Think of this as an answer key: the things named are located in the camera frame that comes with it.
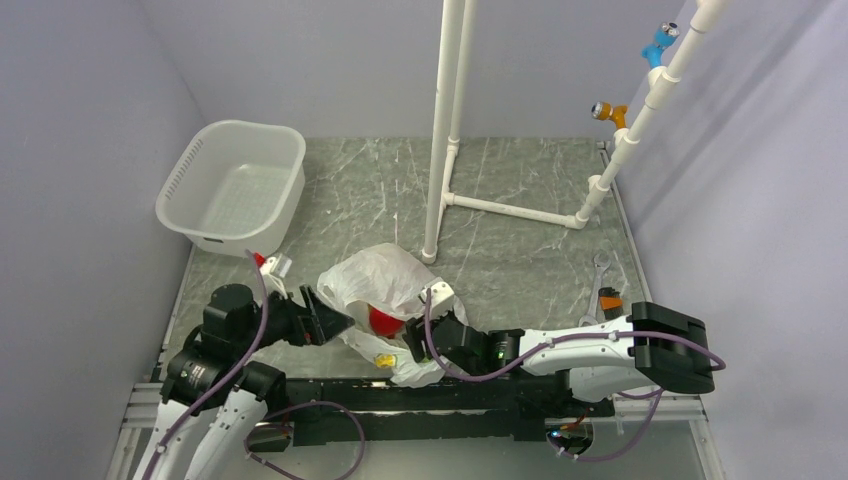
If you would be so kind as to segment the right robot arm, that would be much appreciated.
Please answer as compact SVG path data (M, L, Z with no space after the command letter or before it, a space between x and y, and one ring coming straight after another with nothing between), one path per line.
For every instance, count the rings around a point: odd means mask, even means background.
M415 360L433 360L466 382L513 372L535 377L563 372L566 378L550 392L553 406L564 415L642 387L711 393L714 372L726 366L709 350L703 321L651 302L637 302L630 313L613 320L562 330L484 333L447 312L409 322L403 339Z

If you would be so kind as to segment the white plastic bag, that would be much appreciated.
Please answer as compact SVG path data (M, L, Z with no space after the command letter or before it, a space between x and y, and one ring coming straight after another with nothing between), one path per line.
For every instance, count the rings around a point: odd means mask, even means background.
M399 338L377 336L368 322L368 307L406 322L424 315L419 294L436 276L396 244L363 249L323 272L316 293L330 307L353 317L356 324L341 340L400 387L421 388L440 381L445 371L429 360L417 363ZM467 324L465 307L455 294L452 310Z

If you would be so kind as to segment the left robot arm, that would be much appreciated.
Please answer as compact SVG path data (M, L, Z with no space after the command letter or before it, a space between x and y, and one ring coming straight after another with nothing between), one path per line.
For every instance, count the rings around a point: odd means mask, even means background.
M285 373L252 360L253 353L279 341L320 346L355 325L311 287L300 293L302 304L279 292L259 303L243 284L211 294L201 323L165 369L153 433L135 478L215 479L225 456L257 423L285 411Z

